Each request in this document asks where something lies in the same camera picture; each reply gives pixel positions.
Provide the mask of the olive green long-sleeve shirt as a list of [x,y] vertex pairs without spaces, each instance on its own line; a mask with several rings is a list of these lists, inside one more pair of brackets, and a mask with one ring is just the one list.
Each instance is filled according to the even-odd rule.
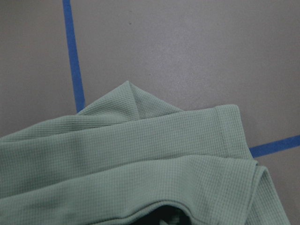
[[0,140],[3,225],[287,225],[236,105],[183,111],[125,82]]

